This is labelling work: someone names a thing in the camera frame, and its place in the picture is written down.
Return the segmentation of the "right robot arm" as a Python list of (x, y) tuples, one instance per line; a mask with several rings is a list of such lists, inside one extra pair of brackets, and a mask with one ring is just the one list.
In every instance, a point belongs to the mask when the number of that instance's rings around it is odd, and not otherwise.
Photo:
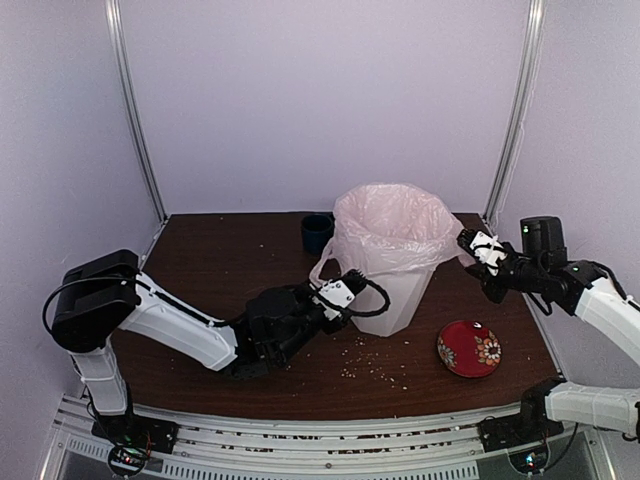
[(594, 260), (572, 260), (562, 222), (524, 218), (516, 250), (481, 230), (465, 229), (459, 246), (474, 260), (468, 272), (486, 297), (501, 302), (519, 292), (552, 320), (546, 340), (560, 362), (558, 374), (521, 396), (514, 415), (488, 418), (479, 431), (486, 451), (544, 442), (567, 423), (639, 439), (639, 303), (613, 270)]

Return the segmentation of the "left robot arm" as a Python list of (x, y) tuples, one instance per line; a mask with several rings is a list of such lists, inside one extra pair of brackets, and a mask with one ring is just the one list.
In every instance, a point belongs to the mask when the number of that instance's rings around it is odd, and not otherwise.
[(88, 390), (93, 434), (133, 464), (137, 456), (172, 452), (178, 426), (135, 413), (111, 343), (116, 330), (145, 336), (221, 375), (255, 378), (286, 367), (319, 332), (344, 328), (364, 286), (350, 271), (319, 285), (269, 288), (238, 317), (222, 320), (166, 291), (139, 269), (134, 252), (122, 249), (69, 270), (45, 300), (42, 321)]

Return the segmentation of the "translucent pink plastic bag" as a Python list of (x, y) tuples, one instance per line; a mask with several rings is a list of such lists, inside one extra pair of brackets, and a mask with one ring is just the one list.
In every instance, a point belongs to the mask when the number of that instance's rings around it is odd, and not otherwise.
[(438, 196), (412, 184), (359, 185), (336, 199), (333, 216), (334, 234), (309, 274), (316, 285), (329, 260), (369, 278), (431, 272), (454, 258), (473, 264), (457, 243), (461, 221)]

